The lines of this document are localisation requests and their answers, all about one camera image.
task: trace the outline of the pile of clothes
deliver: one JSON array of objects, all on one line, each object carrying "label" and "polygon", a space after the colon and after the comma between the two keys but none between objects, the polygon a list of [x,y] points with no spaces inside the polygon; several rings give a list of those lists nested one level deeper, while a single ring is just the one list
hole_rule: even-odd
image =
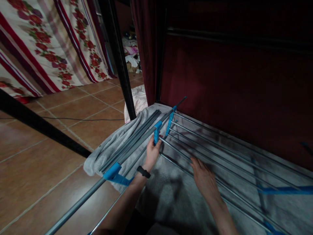
[{"label": "pile of clothes", "polygon": [[140,57],[135,35],[124,35],[122,38],[128,72],[141,72]]}]

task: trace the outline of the hand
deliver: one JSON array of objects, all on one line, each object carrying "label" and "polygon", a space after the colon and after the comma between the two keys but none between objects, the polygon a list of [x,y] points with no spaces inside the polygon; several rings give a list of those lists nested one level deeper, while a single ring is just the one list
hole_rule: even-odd
[{"label": "hand", "polygon": [[193,177],[197,188],[199,189],[206,202],[210,205],[218,203],[223,204],[223,199],[218,191],[215,181],[215,175],[206,167],[203,162],[197,158],[191,158],[190,164],[193,169]]},{"label": "hand", "polygon": [[143,169],[145,169],[149,173],[151,172],[154,164],[157,162],[157,157],[159,156],[160,146],[162,143],[162,141],[159,139],[156,145],[153,146],[153,140],[154,140],[154,137],[152,135],[149,140],[149,143],[147,144],[147,157],[146,157],[146,162],[143,166]]}]

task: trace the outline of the terracotta tile floor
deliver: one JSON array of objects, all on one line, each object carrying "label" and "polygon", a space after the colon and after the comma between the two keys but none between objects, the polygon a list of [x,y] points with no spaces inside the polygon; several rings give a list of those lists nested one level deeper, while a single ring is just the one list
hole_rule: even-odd
[{"label": "terracotta tile floor", "polygon": [[[129,74],[131,87],[143,84]],[[47,95],[27,106],[42,117],[123,119],[118,79]],[[0,112],[0,118],[9,118]],[[93,151],[124,124],[120,121],[47,119]],[[99,176],[84,172],[84,158],[17,120],[0,120],[0,234],[44,234]],[[57,234],[87,234],[119,193],[106,182]]]}]

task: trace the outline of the person's left hand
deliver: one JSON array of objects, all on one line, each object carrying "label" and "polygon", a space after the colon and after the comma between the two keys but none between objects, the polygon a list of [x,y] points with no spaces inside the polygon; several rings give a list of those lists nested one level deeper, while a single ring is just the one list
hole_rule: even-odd
[{"label": "person's left hand", "polygon": [[152,135],[147,144],[147,157],[146,157],[146,162],[143,165],[143,169],[145,169],[149,173],[151,172],[154,164],[157,162],[157,157],[159,156],[160,146],[162,143],[162,141],[159,139],[156,145],[153,146],[153,140],[154,140],[154,137]]}]

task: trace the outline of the curtain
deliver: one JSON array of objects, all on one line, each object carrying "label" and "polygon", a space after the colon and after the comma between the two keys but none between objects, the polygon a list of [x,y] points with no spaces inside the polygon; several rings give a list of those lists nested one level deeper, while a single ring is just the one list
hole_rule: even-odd
[{"label": "curtain", "polygon": [[2,0],[0,87],[40,97],[110,79],[93,14],[86,0]]},{"label": "curtain", "polygon": [[[310,9],[311,2],[168,1],[167,26],[312,42]],[[159,16],[145,1],[133,0],[132,11],[151,105]],[[187,96],[179,111],[313,170],[304,148],[313,148],[312,64],[311,55],[167,35],[160,102]]]}]

